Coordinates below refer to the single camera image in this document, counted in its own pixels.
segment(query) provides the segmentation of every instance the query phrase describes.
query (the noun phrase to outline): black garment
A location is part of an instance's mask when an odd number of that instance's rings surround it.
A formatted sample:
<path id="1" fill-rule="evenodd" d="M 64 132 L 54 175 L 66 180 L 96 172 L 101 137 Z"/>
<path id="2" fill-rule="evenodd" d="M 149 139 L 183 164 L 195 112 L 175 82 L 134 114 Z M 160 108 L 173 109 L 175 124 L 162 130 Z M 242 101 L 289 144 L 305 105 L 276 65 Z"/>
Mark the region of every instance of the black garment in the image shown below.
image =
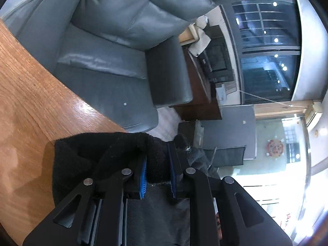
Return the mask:
<path id="1" fill-rule="evenodd" d="M 207 174 L 210 164 L 202 150 L 178 154 Z M 189 200 L 172 197 L 167 143 L 145 133 L 86 133 L 56 141 L 53 196 L 57 205 L 83 179 L 109 178 L 126 168 L 140 152 L 147 155 L 147 192 L 142 200 L 128 201 L 128 246 L 189 246 Z"/>

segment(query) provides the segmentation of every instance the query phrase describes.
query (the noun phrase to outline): black fabric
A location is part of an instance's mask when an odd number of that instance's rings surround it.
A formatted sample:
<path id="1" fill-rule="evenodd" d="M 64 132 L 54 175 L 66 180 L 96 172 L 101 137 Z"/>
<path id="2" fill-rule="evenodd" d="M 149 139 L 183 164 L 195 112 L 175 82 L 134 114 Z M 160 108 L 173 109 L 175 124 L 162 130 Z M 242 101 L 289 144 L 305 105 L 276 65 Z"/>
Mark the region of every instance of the black fabric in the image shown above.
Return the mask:
<path id="1" fill-rule="evenodd" d="M 178 154 L 210 174 L 201 149 L 175 139 Z M 167 143 L 146 133 L 85 133 L 56 141 L 53 197 L 57 205 L 83 179 L 101 180 L 127 167 L 140 152 L 147 155 L 147 192 L 142 200 L 128 201 L 128 246 L 189 246 L 189 200 L 173 199 Z"/>

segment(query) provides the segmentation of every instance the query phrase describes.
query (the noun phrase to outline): sofa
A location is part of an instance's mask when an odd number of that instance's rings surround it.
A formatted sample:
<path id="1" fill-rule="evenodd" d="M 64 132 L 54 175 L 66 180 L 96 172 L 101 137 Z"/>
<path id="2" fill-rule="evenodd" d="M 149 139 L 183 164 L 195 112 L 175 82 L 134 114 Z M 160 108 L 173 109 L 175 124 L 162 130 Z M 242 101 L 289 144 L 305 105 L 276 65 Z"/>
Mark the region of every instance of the sofa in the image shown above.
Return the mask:
<path id="1" fill-rule="evenodd" d="M 7 0 L 0 17 L 65 86 L 139 132 L 157 126 L 157 108 L 192 100 L 178 35 L 233 1 Z"/>

